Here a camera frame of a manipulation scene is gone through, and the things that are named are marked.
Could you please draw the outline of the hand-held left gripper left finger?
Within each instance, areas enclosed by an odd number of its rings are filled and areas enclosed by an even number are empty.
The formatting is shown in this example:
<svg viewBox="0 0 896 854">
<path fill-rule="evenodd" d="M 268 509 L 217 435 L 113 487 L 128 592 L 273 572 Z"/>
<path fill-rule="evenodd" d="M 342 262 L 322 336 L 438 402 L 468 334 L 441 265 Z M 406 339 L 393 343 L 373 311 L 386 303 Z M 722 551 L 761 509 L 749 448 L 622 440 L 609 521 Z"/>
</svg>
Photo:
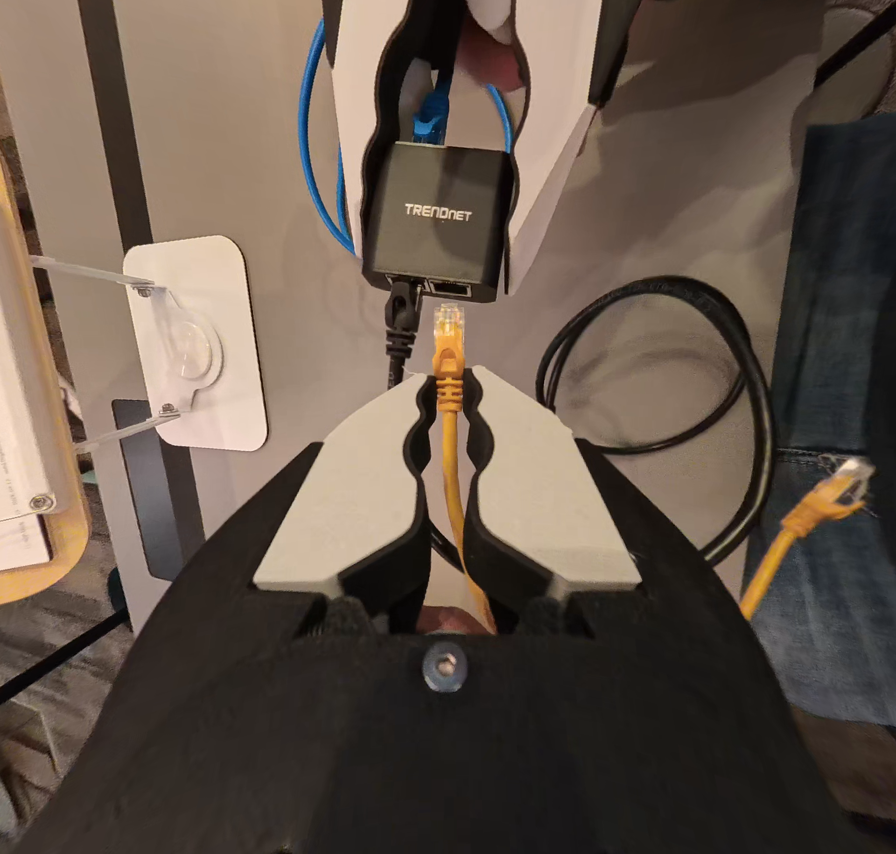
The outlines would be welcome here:
<svg viewBox="0 0 896 854">
<path fill-rule="evenodd" d="M 253 585 L 351 597 L 373 616 L 422 599 L 432 559 L 423 478 L 432 424 L 433 378 L 413 374 L 331 431 Z"/>
</svg>

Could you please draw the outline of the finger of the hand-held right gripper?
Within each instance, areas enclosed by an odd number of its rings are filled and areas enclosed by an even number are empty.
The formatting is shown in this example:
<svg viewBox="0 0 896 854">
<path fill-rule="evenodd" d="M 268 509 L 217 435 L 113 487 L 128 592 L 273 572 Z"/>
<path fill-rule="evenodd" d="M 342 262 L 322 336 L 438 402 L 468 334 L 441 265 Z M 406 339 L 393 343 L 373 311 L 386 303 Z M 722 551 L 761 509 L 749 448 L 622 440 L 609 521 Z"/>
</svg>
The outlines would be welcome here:
<svg viewBox="0 0 896 854">
<path fill-rule="evenodd" d="M 406 69 L 402 29 L 411 0 L 342 0 L 332 87 L 346 206 L 355 255 L 364 257 L 367 216 L 385 155 L 399 135 Z"/>
<path fill-rule="evenodd" d="M 514 137 L 505 285 L 521 287 L 546 236 L 597 108 L 589 101 L 603 0 L 512 0 L 527 86 Z"/>
</svg>

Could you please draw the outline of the person's right hand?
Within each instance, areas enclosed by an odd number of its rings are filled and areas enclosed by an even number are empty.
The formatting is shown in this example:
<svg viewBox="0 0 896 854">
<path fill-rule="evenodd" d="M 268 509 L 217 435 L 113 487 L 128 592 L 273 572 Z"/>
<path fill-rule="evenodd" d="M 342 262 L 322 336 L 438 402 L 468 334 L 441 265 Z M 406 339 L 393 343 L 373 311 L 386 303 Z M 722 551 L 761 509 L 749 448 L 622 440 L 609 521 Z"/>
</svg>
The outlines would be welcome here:
<svg viewBox="0 0 896 854">
<path fill-rule="evenodd" d="M 456 62 L 481 86 L 494 86 L 502 93 L 517 91 L 524 86 L 512 46 L 482 28 L 470 12 L 463 20 Z"/>
</svg>

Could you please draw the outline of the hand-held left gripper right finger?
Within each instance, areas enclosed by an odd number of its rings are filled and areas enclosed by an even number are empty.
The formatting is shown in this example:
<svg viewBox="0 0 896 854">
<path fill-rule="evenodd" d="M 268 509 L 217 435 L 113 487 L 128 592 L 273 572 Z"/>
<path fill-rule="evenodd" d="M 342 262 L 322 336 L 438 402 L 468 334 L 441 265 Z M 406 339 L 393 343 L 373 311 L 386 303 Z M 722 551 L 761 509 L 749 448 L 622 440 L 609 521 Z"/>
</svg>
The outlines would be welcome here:
<svg viewBox="0 0 896 854">
<path fill-rule="evenodd" d="M 533 600 L 640 586 L 572 430 L 486 367 L 468 370 L 464 396 L 474 467 L 464 557 L 490 602 L 521 617 Z"/>
</svg>

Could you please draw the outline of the black network switch box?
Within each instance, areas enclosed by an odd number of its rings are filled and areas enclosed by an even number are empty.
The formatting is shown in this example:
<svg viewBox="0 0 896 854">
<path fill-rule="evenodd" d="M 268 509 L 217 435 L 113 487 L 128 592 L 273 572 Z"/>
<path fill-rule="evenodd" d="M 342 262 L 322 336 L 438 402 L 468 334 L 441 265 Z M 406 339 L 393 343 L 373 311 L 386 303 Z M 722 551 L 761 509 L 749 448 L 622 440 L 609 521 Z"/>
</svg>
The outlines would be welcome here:
<svg viewBox="0 0 896 854">
<path fill-rule="evenodd" d="M 505 151 L 394 143 L 364 205 L 362 272 L 374 288 L 498 298 L 513 189 Z"/>
</svg>

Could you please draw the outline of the wooden instruction board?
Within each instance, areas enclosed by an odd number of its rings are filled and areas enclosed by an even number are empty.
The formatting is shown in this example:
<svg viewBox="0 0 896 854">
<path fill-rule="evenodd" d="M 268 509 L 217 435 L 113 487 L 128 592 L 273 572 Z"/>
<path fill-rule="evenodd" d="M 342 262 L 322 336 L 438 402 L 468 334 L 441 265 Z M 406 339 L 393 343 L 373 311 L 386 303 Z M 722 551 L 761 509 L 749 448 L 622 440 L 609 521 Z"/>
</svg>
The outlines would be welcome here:
<svg viewBox="0 0 896 854">
<path fill-rule="evenodd" d="M 2 162 L 1 181 L 1 244 L 2 233 L 15 235 L 20 242 L 22 249 L 26 251 L 29 256 L 24 232 L 21 228 L 12 177 L 5 162 Z M 51 530 L 54 552 L 53 558 L 47 565 L 1 572 L 1 602 L 3 604 L 23 600 L 41 591 L 45 591 L 64 578 L 73 570 L 73 567 L 77 565 L 84 555 L 91 535 L 91 516 L 86 495 L 84 493 L 84 484 L 81 479 L 81 472 L 74 450 L 69 418 L 64 402 L 63 405 L 69 425 L 73 461 L 76 463 L 79 474 L 78 502 L 73 505 L 64 516 L 55 522 L 54 529 Z"/>
</svg>

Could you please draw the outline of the person's blue jeans legs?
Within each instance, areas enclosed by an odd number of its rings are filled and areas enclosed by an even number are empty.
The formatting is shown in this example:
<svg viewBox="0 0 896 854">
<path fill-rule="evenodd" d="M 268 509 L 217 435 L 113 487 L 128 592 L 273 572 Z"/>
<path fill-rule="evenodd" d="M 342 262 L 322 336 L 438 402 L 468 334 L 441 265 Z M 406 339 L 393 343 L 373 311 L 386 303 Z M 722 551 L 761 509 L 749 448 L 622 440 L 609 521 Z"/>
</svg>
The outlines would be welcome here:
<svg viewBox="0 0 896 854">
<path fill-rule="evenodd" d="M 745 582 L 848 457 L 866 506 L 797 541 L 752 624 L 790 703 L 895 724 L 895 116 L 809 128 L 772 372 L 778 461 Z"/>
</svg>

